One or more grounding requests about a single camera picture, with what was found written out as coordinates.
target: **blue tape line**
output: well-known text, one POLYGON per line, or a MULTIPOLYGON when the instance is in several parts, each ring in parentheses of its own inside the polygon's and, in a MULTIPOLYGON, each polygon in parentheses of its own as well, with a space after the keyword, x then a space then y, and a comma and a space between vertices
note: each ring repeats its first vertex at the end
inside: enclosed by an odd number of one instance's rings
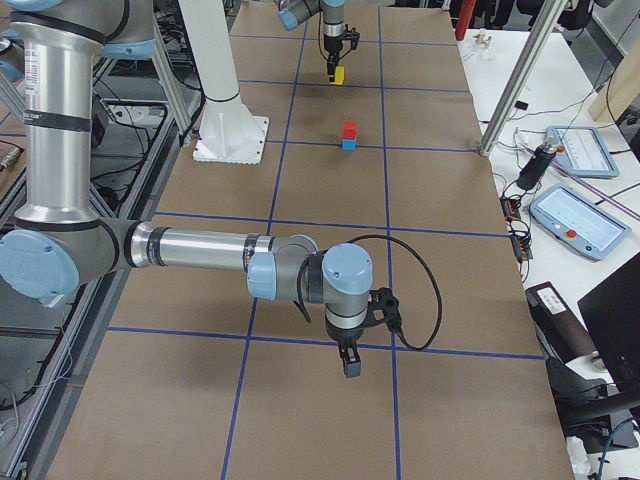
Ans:
POLYGON ((242 364, 240 366, 240 375, 238 375, 238 385, 236 387, 236 396, 233 401, 233 413, 231 414, 231 422, 229 423, 229 433, 227 435, 227 445, 224 450, 224 461, 222 463, 222 471, 220 472, 220 480, 227 478, 227 470, 229 468, 229 458, 231 457, 231 446, 233 444, 233 434, 236 428, 236 421, 238 419, 238 409, 240 408, 240 396, 242 394, 242 386, 244 384, 244 374, 247 369, 247 360, 249 359, 249 345, 251 343, 251 333, 253 331, 253 323, 256 318, 256 307, 258 304, 257 299, 253 299, 253 305, 251 306, 251 318, 249 320, 249 328, 247 329, 247 336, 244 343, 244 352, 242 353, 242 364))
POLYGON ((507 233, 458 232, 455 230, 432 230, 432 229, 409 228, 409 227, 391 227, 391 230, 395 232, 435 233, 438 235, 461 235, 466 237, 509 238, 509 234, 507 233))
POLYGON ((157 328, 139 328, 139 327, 118 327, 109 326, 107 328, 110 332, 126 332, 126 333, 152 333, 155 335, 175 335, 181 337, 205 337, 205 338, 219 338, 223 340, 246 340, 246 335, 234 335, 230 333, 210 333, 210 332, 196 332, 185 330, 161 330, 157 328))
POLYGON ((11 112, 7 113, 4 117, 2 117, 2 120, 0 120, 0 125, 2 125, 7 118, 9 118, 9 115, 11 115, 11 112))
MULTIPOLYGON (((378 8, 378 45, 380 53, 380 101, 382 107, 382 154, 384 158, 384 204, 387 221, 387 236, 391 236, 391 206, 389 203, 389 174, 387 161, 387 128, 384 102, 384 58, 382 51, 382 14, 378 8)), ((389 288, 393 291, 393 258, 391 242, 387 240, 387 268, 389 276, 389 288)), ((402 450, 400 446, 400 408, 398 398, 398 365, 396 355, 396 338, 391 334, 391 379, 393 392, 393 437, 395 442, 396 480, 402 480, 402 450)))
MULTIPOLYGON (((283 80, 254 80, 248 78, 239 79, 240 83, 262 83, 267 85, 299 85, 301 87, 322 87, 322 88, 369 88, 378 90, 380 87, 375 85, 329 85, 326 83, 307 83, 307 82, 285 82, 283 80)), ((384 87, 386 90, 407 90, 417 92, 447 92, 447 93, 471 93, 470 90, 458 90, 451 88, 432 88, 432 87, 384 87)))
POLYGON ((396 338, 391 334, 391 378, 393 391, 393 437, 396 453, 396 480, 402 479, 402 450, 400 447, 400 395, 398 393, 398 358, 396 355, 396 338))
POLYGON ((473 148, 404 147, 392 146, 388 150, 417 150, 419 152, 475 153, 473 148))
MULTIPOLYGON (((358 225, 348 223, 325 223, 325 222, 313 222, 308 220, 277 220, 266 218, 251 218, 251 217, 234 217, 227 215, 209 215, 203 213, 182 213, 182 212, 156 212, 155 215, 164 217, 183 217, 183 218, 204 218, 210 220, 228 220, 237 222, 256 222, 256 223, 269 223, 271 224, 283 224, 283 225, 307 225, 311 227, 335 227, 335 228, 357 228, 361 230, 387 230, 386 226, 381 225, 358 225)), ((412 232, 412 233, 432 233, 437 235, 461 235, 468 237, 492 237, 492 238, 509 238, 506 233, 487 233, 487 232, 459 232, 455 230, 434 230, 428 228, 409 228, 409 227, 394 227, 390 226, 389 231, 396 232, 412 232)))
MULTIPOLYGON (((125 327, 125 326, 109 326, 107 328, 110 332, 123 332, 123 333, 142 333, 151 335, 173 335, 181 337, 203 337, 203 338, 216 338, 220 340, 244 340, 247 339, 256 342, 265 343, 291 343, 296 345, 318 345, 322 347, 335 347, 335 342, 324 340, 312 340, 312 339, 298 339, 298 338, 283 338, 283 337, 265 337, 254 335, 239 335, 232 333, 214 333, 214 332, 198 332, 193 330, 164 330, 158 328, 140 328, 140 327, 125 327)), ((377 345, 373 343, 358 343, 358 348, 365 350, 384 350, 391 351, 394 347, 391 345, 377 345)), ((526 353, 505 353, 505 352, 478 352, 474 350, 451 350, 441 348, 428 348, 424 352, 414 352, 403 346, 396 346, 396 351, 409 352, 412 354, 432 354, 432 355, 451 355, 455 357, 482 357, 482 358, 503 358, 510 360, 544 360, 542 355, 532 355, 526 353)))
MULTIPOLYGON (((295 81, 298 81, 298 76, 300 74, 300 65, 302 64, 302 54, 304 52, 304 35, 306 35, 307 32, 307 26, 308 24, 305 24, 304 26, 304 34, 303 34, 303 38, 301 41, 301 45, 300 45, 300 54, 298 56, 298 65, 296 67, 296 76, 295 76, 295 81)), ((269 213, 269 221, 267 223, 267 235, 269 235, 271 233, 271 226, 273 225, 273 214, 275 212, 275 206, 276 206, 276 200, 278 197, 278 190, 280 187, 280 178, 281 178, 281 174, 282 174, 282 165, 284 162, 284 154, 285 154, 285 150, 287 148, 287 136, 289 135, 289 127, 291 125, 291 116, 293 113, 293 104, 295 101, 295 95, 296 95, 296 86, 293 86, 293 91, 291 92, 291 103, 289 104, 289 115, 287 118, 287 125, 285 128, 285 133, 284 133, 284 142, 282 145, 282 151, 280 152, 280 164, 278 165, 278 173, 276 175, 276 183, 273 189, 273 198, 271 200, 271 211, 269 213)), ((240 376, 238 378, 238 387, 236 390, 236 398, 235 398, 235 402, 234 402, 234 407, 233 407, 233 415, 231 416, 231 423, 229 425, 229 434, 227 436, 227 446, 225 449, 225 455, 224 455, 224 463, 222 466, 222 472, 220 474, 220 480, 225 480, 227 478, 227 470, 228 470, 228 465, 229 465, 229 457, 231 455, 231 448, 233 446, 233 434, 235 431, 235 426, 236 426, 236 420, 237 420, 237 415, 238 415, 238 408, 240 405, 240 399, 242 397, 242 387, 244 384, 244 375, 245 375, 245 370, 246 370, 246 365, 247 365, 247 359, 249 357, 249 348, 251 345, 251 336, 253 333, 253 325, 255 322, 255 317, 256 317, 256 307, 258 304, 258 300, 254 299, 253 300, 253 307, 251 310, 251 319, 249 321, 249 329, 247 330, 247 339, 245 342, 245 350, 244 350, 244 355, 242 357, 242 367, 240 368, 240 376)))
POLYGON ((423 45, 425 47, 457 47, 455 43, 437 43, 437 42, 394 42, 391 40, 387 40, 384 42, 380 42, 383 45, 423 45))
POLYGON ((266 218, 233 217, 233 216, 227 216, 227 215, 208 215, 203 213, 155 212, 154 215, 159 215, 163 217, 205 218, 209 220, 233 220, 233 221, 239 221, 239 222, 266 223, 269 221, 266 218))
POLYGON ((293 90, 291 92, 291 102, 289 103, 289 113, 287 115, 287 123, 284 129, 284 138, 282 142, 282 151, 280 152, 280 161, 278 163, 278 173, 276 174, 276 185, 273 189, 273 197, 271 198, 271 210, 269 212, 269 225, 267 228, 267 235, 271 233, 271 226, 273 225, 273 215, 276 210, 276 202, 278 201, 278 191, 280 190, 280 179, 282 177, 282 170, 284 166, 284 156, 287 150, 287 139, 289 138, 289 128, 291 127, 291 117, 293 116, 293 106, 296 99, 297 82, 300 76, 300 65, 302 65, 302 56, 304 53, 304 35, 306 35, 308 23, 304 25, 304 33, 302 36, 302 44, 300 46, 300 53, 298 54, 298 64, 296 66, 296 75, 294 77, 293 90))
MULTIPOLYGON (((304 37, 305 40, 317 40, 318 36, 313 33, 311 37, 304 37)), ((232 33, 229 35, 230 37, 237 38, 256 38, 256 39, 271 39, 271 40, 300 40, 300 37, 275 37, 269 35, 248 35, 248 34, 237 34, 232 33)), ((390 45, 422 45, 425 47, 457 47, 456 44, 453 43, 438 43, 438 42, 394 42, 391 40, 360 40, 360 43, 382 43, 390 44, 390 45)))
POLYGON ((429 88, 429 87, 384 87, 387 90, 409 90, 416 92, 448 92, 448 93, 471 93, 470 90, 459 90, 455 88, 429 88))
POLYGON ((241 33, 230 33, 229 36, 231 38, 262 38, 262 39, 270 39, 270 40, 303 40, 304 37, 290 37, 290 36, 284 36, 284 37, 274 37, 274 36, 270 36, 270 35, 248 35, 248 34, 241 34, 241 33))
POLYGON ((386 227, 375 225, 343 225, 341 223, 307 222, 301 220, 273 220, 273 223, 284 225, 308 225, 317 227, 359 228, 363 230, 386 230, 386 227))

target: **brown cardboard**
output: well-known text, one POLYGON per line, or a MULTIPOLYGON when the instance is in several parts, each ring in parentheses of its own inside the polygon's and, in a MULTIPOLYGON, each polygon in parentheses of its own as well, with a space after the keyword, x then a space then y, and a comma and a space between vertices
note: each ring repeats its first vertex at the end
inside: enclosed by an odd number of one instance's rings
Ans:
POLYGON ((227 478, 395 478, 391 354, 342 376, 337 349, 252 342, 227 478))
POLYGON ((281 151, 267 143, 259 165, 236 165, 196 162, 183 148, 158 211, 268 219, 281 151))
POLYGON ((544 362, 398 353, 402 478, 573 478, 544 362))
MULTIPOLYGON (((158 226, 264 234, 266 223, 156 216, 158 226)), ((244 272, 204 268, 133 270, 112 325, 244 335, 253 299, 244 272)))
POLYGON ((274 218, 384 227, 382 150, 288 145, 274 218))
POLYGON ((458 47, 382 45, 385 88, 469 90, 458 47))
POLYGON ((296 88, 288 139, 338 145, 342 142, 345 120, 358 122, 358 145, 381 147, 380 90, 300 85, 296 88))
MULTIPOLYGON (((345 68, 345 86, 380 86, 380 46, 377 43, 361 43, 340 65, 345 68)), ((320 56, 317 40, 307 40, 298 82, 326 85, 328 81, 327 62, 320 56)))
POLYGON ((475 153, 387 153, 394 227, 505 234, 487 158, 475 153))
MULTIPOLYGON (((508 239, 395 232, 433 270, 444 303, 434 348, 541 355, 508 239)), ((436 300, 418 262, 394 245, 393 284, 409 340, 433 330, 436 300)))
POLYGON ((449 12, 432 8, 382 8, 380 18, 383 42, 456 45, 449 12))
POLYGON ((287 38, 232 37, 233 58, 245 59, 236 61, 238 80, 292 83, 295 80, 301 43, 300 40, 287 38))
POLYGON ((107 333, 47 479, 218 477, 243 350, 107 333))
POLYGON ((387 145, 474 150, 482 135, 469 93, 385 90, 387 145))

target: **electronic device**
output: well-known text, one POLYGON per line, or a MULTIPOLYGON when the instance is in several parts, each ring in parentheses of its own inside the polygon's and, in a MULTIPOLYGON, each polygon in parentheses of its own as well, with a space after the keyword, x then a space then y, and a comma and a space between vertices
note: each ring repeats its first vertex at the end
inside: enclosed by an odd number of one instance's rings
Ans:
POLYGON ((620 171, 602 136, 593 127, 547 128, 547 137, 560 139, 556 162, 577 177, 614 178, 620 171))
POLYGON ((578 308, 618 390, 629 397, 624 406, 640 417, 640 253, 581 298, 578 308))
POLYGON ((555 237, 591 260, 602 260, 631 228, 568 187, 557 184, 529 207, 555 237))
POLYGON ((591 355, 596 347, 551 282, 527 288, 529 311, 545 340, 563 362, 591 355))

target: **power cord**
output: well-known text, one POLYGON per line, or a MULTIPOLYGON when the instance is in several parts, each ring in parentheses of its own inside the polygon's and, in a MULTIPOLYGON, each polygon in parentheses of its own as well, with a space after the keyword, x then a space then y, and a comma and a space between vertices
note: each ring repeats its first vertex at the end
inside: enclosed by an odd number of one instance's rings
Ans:
POLYGON ((438 332, 440 331, 440 326, 442 325, 442 294, 440 293, 440 288, 438 287, 438 282, 436 281, 435 275, 431 271, 431 268, 429 268, 429 265, 427 265, 427 262, 424 261, 424 259, 420 256, 420 254, 418 252, 416 252, 413 249, 413 247, 411 247, 411 245, 409 245, 408 243, 403 242, 402 240, 400 240, 398 238, 392 237, 390 235, 381 235, 381 234, 377 234, 377 233, 368 234, 368 235, 360 235, 358 237, 352 238, 347 243, 357 243, 357 242, 359 242, 361 240, 368 240, 368 239, 386 240, 386 241, 393 242, 393 243, 401 246, 406 251, 408 251, 418 261, 418 263, 420 263, 420 265, 422 266, 422 268, 426 272, 427 276, 429 277, 429 280, 431 281, 431 286, 433 287, 433 292, 435 293, 435 296, 436 296, 436 303, 437 303, 437 308, 438 308, 438 314, 436 316, 436 323, 435 323, 435 326, 433 327, 433 331, 431 332, 431 335, 429 336, 429 339, 423 345, 415 346, 415 345, 412 345, 411 343, 409 343, 409 341, 406 339, 404 331, 402 330, 402 326, 401 325, 394 326, 394 328, 392 330, 392 332, 395 333, 398 336, 398 339, 400 339, 402 344, 405 347, 407 347, 409 350, 414 350, 414 351, 421 352, 421 351, 429 348, 429 346, 436 339, 436 336, 438 335, 438 332))
POLYGON ((600 465, 598 467, 598 474, 596 475, 596 480, 602 480, 602 471, 604 470, 604 464, 606 463, 607 453, 609 453, 609 449, 611 448, 611 444, 613 443, 613 439, 616 434, 624 427, 627 423, 631 423, 633 421, 638 421, 635 417, 629 417, 626 420, 620 422, 616 428, 609 434, 607 437, 607 441, 604 444, 604 449, 602 450, 602 456, 600 457, 600 465))

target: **grid line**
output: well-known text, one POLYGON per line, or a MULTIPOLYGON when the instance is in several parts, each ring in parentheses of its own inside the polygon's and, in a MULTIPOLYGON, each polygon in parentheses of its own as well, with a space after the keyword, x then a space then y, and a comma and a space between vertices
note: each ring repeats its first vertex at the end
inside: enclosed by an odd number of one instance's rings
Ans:
MULTIPOLYGON (((273 36, 273 35, 251 35, 246 33, 232 33, 229 35, 232 38, 256 38, 263 40, 300 40, 300 37, 287 37, 287 36, 273 36)), ((315 41, 318 37, 302 37, 303 40, 315 41)), ((381 40, 360 40, 359 43, 373 43, 373 44, 389 44, 389 45, 422 45, 425 47, 457 47, 454 43, 439 43, 439 42, 400 42, 400 41, 381 41, 381 40)))
MULTIPOLYGON (((389 169, 387 159, 387 126, 384 101, 384 63, 382 49, 382 13, 378 8, 378 55, 380 60, 380 104, 382 108, 382 155, 384 160, 384 205, 387 237, 391 236, 391 206, 389 193, 389 169)), ((387 240, 387 274, 389 288, 393 291, 393 258, 391 242, 387 240)), ((402 480, 402 450, 400 445, 400 398, 398 395, 398 362, 396 355, 396 336, 391 333, 391 393, 393 396, 393 439, 395 444, 396 480, 402 480)))
MULTIPOLYGON (((335 348, 336 344, 333 341, 327 340, 313 340, 308 338, 284 338, 284 337, 266 337, 263 335, 240 335, 232 333, 216 333, 216 332, 199 332, 189 330, 164 330, 159 328, 141 328, 141 327, 126 327, 126 326, 109 326, 107 328, 110 332, 121 333, 140 333, 146 335, 168 335, 168 336, 180 336, 180 337, 198 337, 198 338, 215 338, 218 340, 234 340, 234 341, 246 341, 247 339, 252 342, 262 343, 288 343, 292 345, 315 345, 319 347, 335 348)), ((390 345, 378 345, 374 343, 358 343, 358 348, 363 350, 384 350, 390 352, 393 347, 390 345)), ((427 348, 423 352, 414 352, 404 346, 396 346, 397 352, 409 352, 411 354, 423 355, 450 355, 456 357, 482 357, 482 358, 497 358, 506 360, 531 360, 531 361, 544 361, 542 355, 533 355, 528 353, 506 353, 506 352, 481 352, 476 350, 453 350, 446 348, 427 348)))
MULTIPOLYGON (((304 33, 306 34, 307 32, 307 24, 305 24, 304 26, 304 33)), ((273 225, 273 215, 275 213, 275 208, 276 208, 276 201, 278 198, 278 189, 280 187, 280 178, 282 175, 282 169, 283 169, 283 164, 284 164, 284 155, 286 152, 286 148, 287 148, 287 137, 289 135, 289 127, 291 126, 291 117, 293 115, 293 105, 295 103, 295 96, 296 96, 296 87, 297 87, 297 81, 298 81, 298 77, 300 75, 300 65, 302 64, 302 56, 304 53, 304 36, 301 40, 300 43, 300 53, 298 54, 298 65, 296 67, 296 75, 294 77, 294 85, 293 85, 293 89, 291 92, 291 102, 289 103, 289 115, 287 117, 287 123, 285 126, 285 132, 284 132, 284 139, 282 142, 282 150, 280 152, 280 162, 278 164, 278 173, 276 175, 276 181, 275 181, 275 185, 273 188, 273 197, 271 199, 271 210, 269 212, 269 220, 267 221, 267 235, 269 235, 271 233, 271 227, 273 225)), ((251 347, 251 340, 252 340, 252 333, 253 333, 253 326, 255 323, 255 319, 256 319, 256 310, 257 310, 257 305, 258 305, 258 299, 254 298, 253 300, 253 305, 251 308, 251 318, 249 320, 249 327, 247 329, 247 337, 245 340, 245 347, 244 347, 244 353, 242 356, 242 366, 240 368, 240 375, 238 376, 238 385, 236 388, 236 397, 235 397, 235 401, 234 401, 234 405, 233 405, 233 413, 231 415, 231 423, 229 425, 229 434, 227 436, 227 445, 225 448, 225 455, 224 455, 224 463, 223 463, 223 467, 222 467, 222 472, 220 473, 220 480, 226 480, 227 478, 227 471, 228 471, 228 467, 229 467, 229 459, 231 457, 231 449, 233 448, 233 435, 235 432, 235 426, 236 426, 236 421, 238 418, 238 410, 240 409, 240 401, 242 398, 242 388, 244 386, 244 376, 245 376, 245 372, 246 372, 246 365, 247 365, 247 361, 249 359, 249 353, 250 353, 250 347, 251 347)))
MULTIPOLYGON (((380 87, 374 85, 328 85, 326 83, 313 82, 285 82, 284 80, 256 80, 256 79, 238 79, 239 83, 264 83, 267 85, 299 85, 301 87, 323 87, 332 88, 334 90, 341 88, 367 88, 369 90, 379 90, 380 87)), ((462 90, 455 88, 434 88, 434 87, 383 87, 386 90, 408 90, 418 92, 446 92, 446 93, 468 93, 470 90, 462 90)))
MULTIPOLYGON (((285 143, 283 140, 267 140, 267 143, 285 143)), ((316 147, 341 147, 339 143, 329 143, 329 142, 306 142, 302 140, 287 140, 288 145, 311 145, 316 147)), ((361 145, 358 144, 358 148, 374 148, 377 150, 382 150, 386 148, 387 150, 412 150, 419 152, 446 152, 446 153, 477 153, 473 148, 441 148, 441 147, 408 147, 408 146, 389 146, 383 147, 382 145, 361 145)))
MULTIPOLYGON (((361 230, 387 230, 386 226, 382 225, 358 225, 349 223, 326 223, 326 222, 313 222, 304 220, 277 220, 266 218, 251 218, 251 217, 234 217, 227 215, 209 215, 204 213, 183 213, 183 212, 156 212, 155 215, 163 217, 186 217, 186 218, 203 218, 210 220, 228 220, 238 222, 257 222, 257 223, 269 223, 276 225, 302 225, 310 227, 336 227, 336 228, 357 228, 361 230)), ((395 227, 389 226, 391 232, 411 232, 411 233, 431 233, 436 235, 459 235, 465 237, 489 237, 489 238, 509 238, 507 233, 489 233, 489 232, 463 232, 456 230, 436 230, 430 228, 410 228, 410 227, 395 227)))

